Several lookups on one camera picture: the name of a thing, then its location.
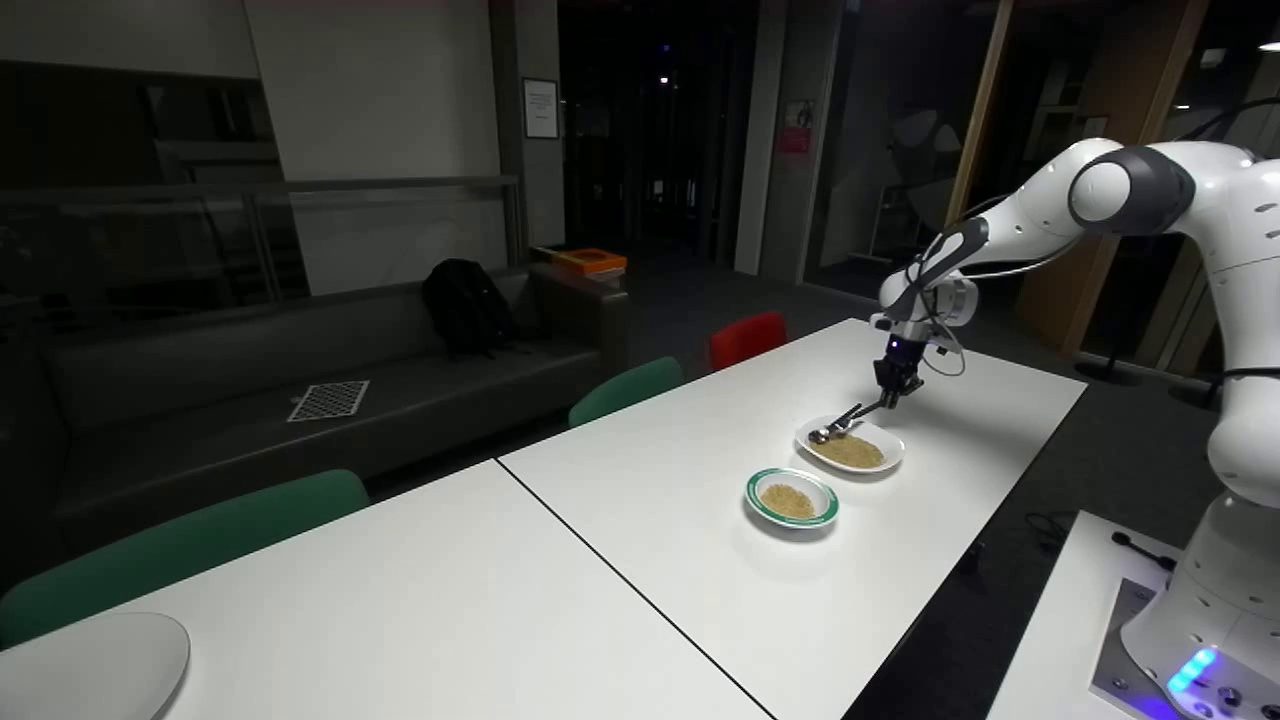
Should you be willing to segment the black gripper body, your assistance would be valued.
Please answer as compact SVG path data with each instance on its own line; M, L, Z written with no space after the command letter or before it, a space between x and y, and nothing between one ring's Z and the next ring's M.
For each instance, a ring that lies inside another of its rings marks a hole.
M883 355L873 365L878 393L891 401L916 393L921 386L921 375L916 375L921 355L923 355L921 341L891 334L883 344Z

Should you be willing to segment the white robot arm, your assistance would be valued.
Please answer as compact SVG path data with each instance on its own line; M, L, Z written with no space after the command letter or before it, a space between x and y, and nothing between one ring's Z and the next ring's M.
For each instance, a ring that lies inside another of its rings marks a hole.
M1220 139L1116 143L1086 134L1037 166L1015 191L939 231L878 284L886 347L873 365L883 401L908 397L939 327L977 311L977 278L1037 271L1083 237L1137 239L1173 277L1176 239L1200 252L1220 333L1220 420L1207 433L1214 479L1280 509L1280 159ZM1125 278L1137 252L1116 252Z

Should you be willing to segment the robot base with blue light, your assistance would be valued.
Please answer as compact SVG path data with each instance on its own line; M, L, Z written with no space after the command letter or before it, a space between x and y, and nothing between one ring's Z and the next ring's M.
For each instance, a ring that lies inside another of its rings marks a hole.
M1225 492L1154 591L1125 578L1093 687L1137 720L1280 720L1280 513Z

